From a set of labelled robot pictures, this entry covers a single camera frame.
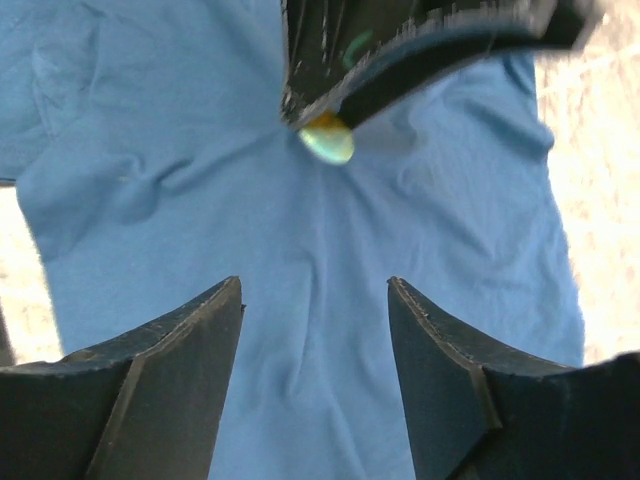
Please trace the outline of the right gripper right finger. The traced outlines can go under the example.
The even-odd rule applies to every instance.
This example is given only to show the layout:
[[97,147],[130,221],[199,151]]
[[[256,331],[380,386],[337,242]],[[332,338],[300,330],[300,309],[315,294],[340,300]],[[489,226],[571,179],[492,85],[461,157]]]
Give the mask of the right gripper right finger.
[[512,348],[392,278],[414,471],[433,479],[635,479],[639,356],[582,368]]

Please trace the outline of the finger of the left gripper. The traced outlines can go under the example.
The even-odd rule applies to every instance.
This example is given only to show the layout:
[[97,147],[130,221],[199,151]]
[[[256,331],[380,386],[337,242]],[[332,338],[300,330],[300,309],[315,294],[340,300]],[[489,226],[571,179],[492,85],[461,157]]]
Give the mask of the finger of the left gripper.
[[283,122],[297,129],[327,110],[358,64],[415,37],[434,9],[433,1],[283,1]]
[[369,67],[342,100],[338,117],[354,129],[418,89],[498,55],[581,51],[599,24],[598,1],[550,1],[532,15],[530,25],[477,20],[457,33],[433,33]]

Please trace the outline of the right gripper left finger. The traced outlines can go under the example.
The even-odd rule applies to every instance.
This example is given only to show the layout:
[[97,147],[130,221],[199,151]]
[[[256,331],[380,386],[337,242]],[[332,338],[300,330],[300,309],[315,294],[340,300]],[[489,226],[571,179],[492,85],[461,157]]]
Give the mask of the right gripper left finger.
[[204,479],[244,307],[230,277],[56,362],[1,371],[5,479]]

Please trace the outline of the round pale green brooch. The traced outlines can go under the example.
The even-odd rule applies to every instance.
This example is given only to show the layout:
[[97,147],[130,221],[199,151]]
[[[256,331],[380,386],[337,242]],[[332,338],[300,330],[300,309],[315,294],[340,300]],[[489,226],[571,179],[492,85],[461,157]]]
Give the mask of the round pale green brooch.
[[330,165],[346,164],[355,152],[351,128],[331,111],[301,128],[298,136],[317,158]]

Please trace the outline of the dark blue t-shirt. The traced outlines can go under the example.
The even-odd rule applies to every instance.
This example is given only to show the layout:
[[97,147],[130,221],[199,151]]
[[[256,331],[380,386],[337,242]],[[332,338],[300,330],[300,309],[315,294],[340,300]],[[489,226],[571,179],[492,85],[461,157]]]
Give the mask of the dark blue t-shirt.
[[280,120],[275,1],[5,1],[1,177],[74,351],[237,276],[215,479],[410,479],[387,282],[570,366],[584,321],[533,57],[442,79],[343,166]]

